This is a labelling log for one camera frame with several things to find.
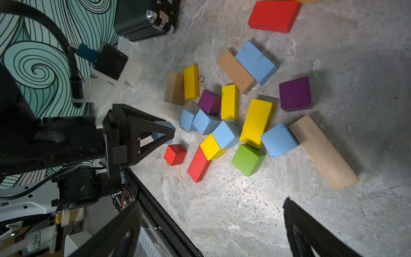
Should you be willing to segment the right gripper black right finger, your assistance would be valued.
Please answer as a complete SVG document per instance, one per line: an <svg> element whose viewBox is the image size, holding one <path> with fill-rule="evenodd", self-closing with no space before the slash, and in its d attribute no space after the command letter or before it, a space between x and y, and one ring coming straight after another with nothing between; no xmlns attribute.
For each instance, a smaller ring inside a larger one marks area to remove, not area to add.
<svg viewBox="0 0 411 257"><path fill-rule="evenodd" d="M290 198L286 198L283 209L287 238L294 257L359 256Z"/></svg>

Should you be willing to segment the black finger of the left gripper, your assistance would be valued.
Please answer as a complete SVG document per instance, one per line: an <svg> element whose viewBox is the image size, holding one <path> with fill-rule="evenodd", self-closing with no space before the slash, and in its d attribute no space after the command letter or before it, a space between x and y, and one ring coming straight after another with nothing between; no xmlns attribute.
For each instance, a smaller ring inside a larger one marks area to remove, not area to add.
<svg viewBox="0 0 411 257"><path fill-rule="evenodd" d="M156 148L174 137L174 128L155 123L156 121L165 122L163 119L130 106L126 106L126 117L130 128L130 139L127 143L127 166L136 165ZM153 133L163 136L142 146L141 141Z"/></svg>

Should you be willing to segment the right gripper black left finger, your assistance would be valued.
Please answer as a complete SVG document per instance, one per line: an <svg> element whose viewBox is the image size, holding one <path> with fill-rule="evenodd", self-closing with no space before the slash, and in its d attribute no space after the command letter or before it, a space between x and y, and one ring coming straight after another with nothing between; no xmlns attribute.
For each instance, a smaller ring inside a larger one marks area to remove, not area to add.
<svg viewBox="0 0 411 257"><path fill-rule="evenodd" d="M73 254L73 257L132 257L141 229L142 207L136 201Z"/></svg>

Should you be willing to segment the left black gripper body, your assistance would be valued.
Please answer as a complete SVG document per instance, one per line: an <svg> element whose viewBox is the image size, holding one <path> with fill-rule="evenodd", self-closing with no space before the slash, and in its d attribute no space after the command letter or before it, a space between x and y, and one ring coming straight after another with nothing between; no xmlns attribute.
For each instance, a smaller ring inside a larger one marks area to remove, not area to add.
<svg viewBox="0 0 411 257"><path fill-rule="evenodd" d="M122 167L134 166L140 162L140 142L132 137L137 126L130 122L138 110L125 104L114 104L103 120L106 142L106 163L108 177L120 175Z"/></svg>

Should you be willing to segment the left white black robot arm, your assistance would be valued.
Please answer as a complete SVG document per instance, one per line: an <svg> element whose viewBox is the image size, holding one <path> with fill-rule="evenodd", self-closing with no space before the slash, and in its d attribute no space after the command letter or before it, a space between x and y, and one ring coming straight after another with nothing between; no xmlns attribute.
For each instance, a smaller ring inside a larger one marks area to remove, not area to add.
<svg viewBox="0 0 411 257"><path fill-rule="evenodd" d="M60 167L1 196L1 224L93 205L122 189L121 171L174 137L161 119L116 104L97 128L93 116L37 118L1 67L1 177Z"/></svg>

